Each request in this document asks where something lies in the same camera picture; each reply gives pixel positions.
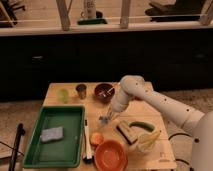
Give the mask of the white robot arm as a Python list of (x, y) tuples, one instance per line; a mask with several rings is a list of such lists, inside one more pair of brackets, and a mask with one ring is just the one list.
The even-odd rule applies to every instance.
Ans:
[(111, 100), (111, 111), (125, 111), (134, 97), (145, 101), (194, 138), (190, 171), (213, 171), (213, 135), (210, 134), (213, 131), (213, 111), (203, 113), (154, 90), (148, 90), (144, 83), (142, 76), (123, 76), (120, 88)]

